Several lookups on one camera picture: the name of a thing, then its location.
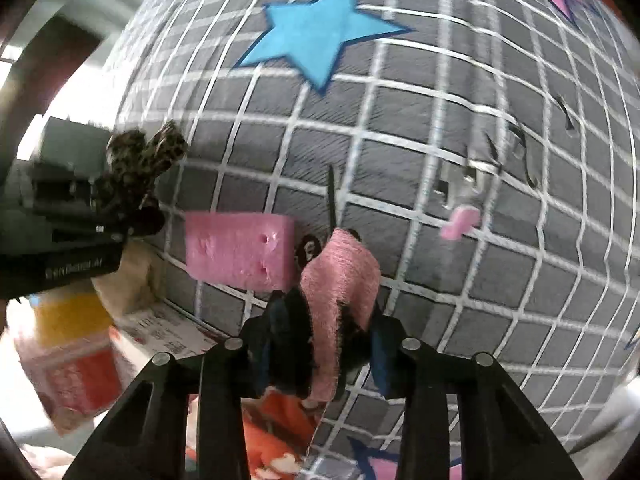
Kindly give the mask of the leopard print scrunchie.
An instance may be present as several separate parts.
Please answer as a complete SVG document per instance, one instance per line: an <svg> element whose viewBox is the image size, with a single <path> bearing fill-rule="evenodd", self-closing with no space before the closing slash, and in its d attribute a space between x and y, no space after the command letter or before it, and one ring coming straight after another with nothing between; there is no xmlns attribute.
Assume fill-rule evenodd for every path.
<svg viewBox="0 0 640 480"><path fill-rule="evenodd" d="M91 187L92 208L114 214L142 209L152 200L155 181L187 149L186 139L172 120L149 139L140 129L114 133L105 150L107 170Z"/></svg>

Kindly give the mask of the red patterned tissue pack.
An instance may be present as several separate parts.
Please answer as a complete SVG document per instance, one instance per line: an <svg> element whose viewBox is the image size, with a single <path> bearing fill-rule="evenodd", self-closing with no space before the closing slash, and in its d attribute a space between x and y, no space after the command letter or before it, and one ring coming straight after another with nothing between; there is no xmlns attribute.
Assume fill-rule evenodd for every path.
<svg viewBox="0 0 640 480"><path fill-rule="evenodd" d="M36 333L34 310L14 309L9 334L43 411L61 436L108 410L154 354L167 352L180 360L217 342L216 334L164 304L50 347L40 344Z"/></svg>

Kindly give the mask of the small pink foam piece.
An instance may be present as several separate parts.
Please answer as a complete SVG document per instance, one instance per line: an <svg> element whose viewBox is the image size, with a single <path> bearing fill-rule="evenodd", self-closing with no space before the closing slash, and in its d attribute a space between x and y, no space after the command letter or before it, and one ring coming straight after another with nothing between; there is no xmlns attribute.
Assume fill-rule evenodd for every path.
<svg viewBox="0 0 640 480"><path fill-rule="evenodd" d="M450 214L439 231L443 240L455 242L472 231L480 222L480 210L472 205L460 205Z"/></svg>

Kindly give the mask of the pink sponge block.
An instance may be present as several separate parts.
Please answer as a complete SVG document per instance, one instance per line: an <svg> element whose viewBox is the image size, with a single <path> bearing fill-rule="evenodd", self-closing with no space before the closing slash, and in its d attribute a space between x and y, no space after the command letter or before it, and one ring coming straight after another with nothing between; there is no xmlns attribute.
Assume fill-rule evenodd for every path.
<svg viewBox="0 0 640 480"><path fill-rule="evenodd" d="M186 272L208 284L253 292L289 290L296 279L295 222L263 212L189 211Z"/></svg>

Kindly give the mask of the grey checkered star blanket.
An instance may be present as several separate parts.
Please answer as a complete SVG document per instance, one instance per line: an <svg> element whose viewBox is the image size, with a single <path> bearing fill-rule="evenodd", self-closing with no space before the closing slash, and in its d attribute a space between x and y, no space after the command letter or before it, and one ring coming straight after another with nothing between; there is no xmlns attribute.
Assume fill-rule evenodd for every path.
<svg viewBox="0 0 640 480"><path fill-rule="evenodd" d="M222 344L284 292L191 278L187 212L295 222L295 393L242 403L292 479L399 479L405 403L376 388L369 330L334 398L308 398L299 281L337 228L378 260L370 323L491 354L570 456L639 328L639 79L605 0L143 0L107 65L119 128L172 120L188 144L153 238L171 307ZM443 240L460 205L480 222Z"/></svg>

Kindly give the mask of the white storage box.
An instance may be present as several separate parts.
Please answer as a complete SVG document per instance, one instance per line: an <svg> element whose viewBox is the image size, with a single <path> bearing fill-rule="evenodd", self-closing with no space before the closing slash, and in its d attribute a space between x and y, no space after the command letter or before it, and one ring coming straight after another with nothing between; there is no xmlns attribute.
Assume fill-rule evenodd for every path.
<svg viewBox="0 0 640 480"><path fill-rule="evenodd" d="M49 116L27 129L17 158L63 167L81 177L96 177L106 169L106 146L111 136L100 127Z"/></svg>

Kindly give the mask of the pink fuzzy cloth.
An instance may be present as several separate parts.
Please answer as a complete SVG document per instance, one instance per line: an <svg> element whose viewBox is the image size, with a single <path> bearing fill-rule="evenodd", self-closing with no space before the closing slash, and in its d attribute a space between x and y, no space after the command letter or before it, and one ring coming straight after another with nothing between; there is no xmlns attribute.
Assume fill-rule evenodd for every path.
<svg viewBox="0 0 640 480"><path fill-rule="evenodd" d="M312 356L308 398L331 401L355 327L365 333L381 284L381 270L372 252L351 232L337 228L320 252L305 266L299 288L311 318Z"/></svg>

